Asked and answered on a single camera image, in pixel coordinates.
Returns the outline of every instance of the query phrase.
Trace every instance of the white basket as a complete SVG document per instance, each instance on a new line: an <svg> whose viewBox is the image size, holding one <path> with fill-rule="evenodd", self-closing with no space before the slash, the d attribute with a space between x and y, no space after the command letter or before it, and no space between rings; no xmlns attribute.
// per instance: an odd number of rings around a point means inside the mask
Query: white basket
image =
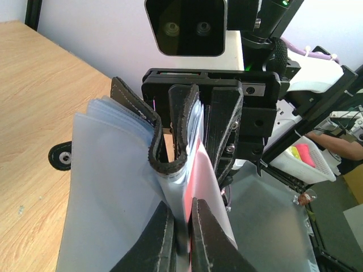
<svg viewBox="0 0 363 272"><path fill-rule="evenodd" d="M307 184L314 184L326 180L335 181L336 177L331 171L329 165L325 161L321 151L316 144L303 136L296 141L293 146L299 143L309 145L309 154L315 163L315 168L291 156L288 151L284 151L275 160L271 162L271 166L290 174Z"/></svg>

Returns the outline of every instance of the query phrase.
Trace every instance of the wooden table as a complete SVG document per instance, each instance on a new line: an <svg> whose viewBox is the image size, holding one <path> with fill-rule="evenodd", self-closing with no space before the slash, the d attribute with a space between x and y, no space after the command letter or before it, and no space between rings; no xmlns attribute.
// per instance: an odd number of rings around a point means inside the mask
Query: wooden table
<svg viewBox="0 0 363 272"><path fill-rule="evenodd" d="M74 113L110 85L24 24L0 24L1 272L56 268L70 172L53 169L48 151L71 140Z"/></svg>

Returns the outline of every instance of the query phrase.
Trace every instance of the gray floor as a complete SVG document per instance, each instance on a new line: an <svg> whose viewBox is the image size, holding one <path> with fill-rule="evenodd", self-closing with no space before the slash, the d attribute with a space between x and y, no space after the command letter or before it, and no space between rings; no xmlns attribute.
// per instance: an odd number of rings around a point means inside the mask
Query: gray floor
<svg viewBox="0 0 363 272"><path fill-rule="evenodd" d="M312 203L316 222L328 253L363 271L363 253L343 214L358 205L343 178L321 182L312 189L318 194Z"/></svg>

